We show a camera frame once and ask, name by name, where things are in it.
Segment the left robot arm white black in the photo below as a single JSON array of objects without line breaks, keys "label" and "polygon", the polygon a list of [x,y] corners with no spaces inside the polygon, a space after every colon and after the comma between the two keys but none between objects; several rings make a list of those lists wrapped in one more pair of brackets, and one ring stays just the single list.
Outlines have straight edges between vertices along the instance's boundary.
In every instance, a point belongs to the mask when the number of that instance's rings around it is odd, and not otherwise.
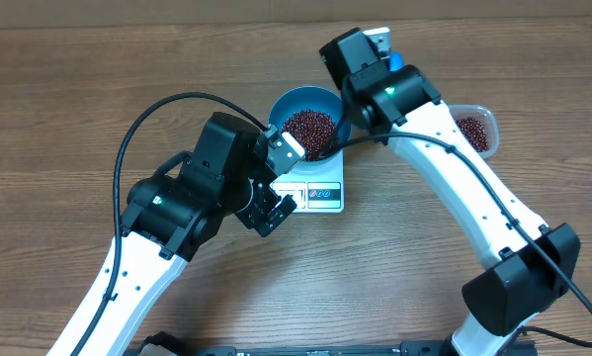
[{"label": "left robot arm white black", "polygon": [[123,354],[225,217],[235,215],[267,236],[296,209],[294,199],[280,197],[271,184],[304,156],[289,133],[213,113],[194,151],[177,154],[130,189],[121,234],[50,354]]}]

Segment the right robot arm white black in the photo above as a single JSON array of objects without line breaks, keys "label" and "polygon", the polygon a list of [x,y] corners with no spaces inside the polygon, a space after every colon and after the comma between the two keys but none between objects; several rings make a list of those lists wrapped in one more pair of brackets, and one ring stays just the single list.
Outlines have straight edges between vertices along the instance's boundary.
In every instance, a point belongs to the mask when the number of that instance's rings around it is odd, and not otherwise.
[{"label": "right robot arm white black", "polygon": [[416,66],[399,66],[374,35],[353,29],[319,54],[340,90],[348,123],[406,159],[458,222],[483,273],[463,286],[469,311],[446,353],[499,355],[568,290],[580,240],[549,227],[500,181]]}]

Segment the blue plastic scoop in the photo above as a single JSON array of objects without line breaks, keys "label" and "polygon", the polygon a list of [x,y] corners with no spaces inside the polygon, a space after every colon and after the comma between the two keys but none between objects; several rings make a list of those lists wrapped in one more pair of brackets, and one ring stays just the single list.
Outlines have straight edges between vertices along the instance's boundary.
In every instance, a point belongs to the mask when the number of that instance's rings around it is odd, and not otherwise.
[{"label": "blue plastic scoop", "polygon": [[392,52],[389,56],[388,67],[390,72],[397,71],[404,66],[404,58],[400,52]]}]

